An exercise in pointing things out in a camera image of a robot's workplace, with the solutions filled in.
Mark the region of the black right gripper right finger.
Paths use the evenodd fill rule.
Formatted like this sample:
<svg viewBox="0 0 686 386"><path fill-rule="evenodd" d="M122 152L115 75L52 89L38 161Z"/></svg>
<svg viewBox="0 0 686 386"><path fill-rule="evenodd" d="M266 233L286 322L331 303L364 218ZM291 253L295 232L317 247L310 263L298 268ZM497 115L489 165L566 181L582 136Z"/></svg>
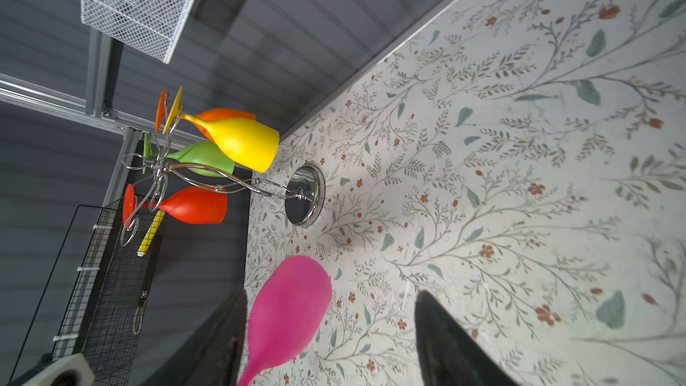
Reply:
<svg viewBox="0 0 686 386"><path fill-rule="evenodd" d="M513 385L432 294L421 291L414 305L416 348L425 385Z"/></svg>

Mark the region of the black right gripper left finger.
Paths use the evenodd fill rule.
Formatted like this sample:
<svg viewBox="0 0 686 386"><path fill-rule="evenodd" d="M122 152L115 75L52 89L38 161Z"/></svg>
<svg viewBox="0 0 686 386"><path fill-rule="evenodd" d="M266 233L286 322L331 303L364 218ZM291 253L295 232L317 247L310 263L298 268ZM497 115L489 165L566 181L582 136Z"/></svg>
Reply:
<svg viewBox="0 0 686 386"><path fill-rule="evenodd" d="M145 385L235 385L246 337L248 297L236 291Z"/></svg>

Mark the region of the pink wine glass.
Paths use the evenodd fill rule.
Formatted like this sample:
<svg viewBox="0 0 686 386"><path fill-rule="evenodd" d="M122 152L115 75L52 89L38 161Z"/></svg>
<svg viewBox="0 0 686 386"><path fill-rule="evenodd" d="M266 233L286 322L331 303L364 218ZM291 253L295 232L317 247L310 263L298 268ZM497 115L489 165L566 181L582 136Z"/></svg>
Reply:
<svg viewBox="0 0 686 386"><path fill-rule="evenodd" d="M259 291L248 320L248 364L238 381L298 356L314 339L332 301L332 281L314 259L285 259Z"/></svg>

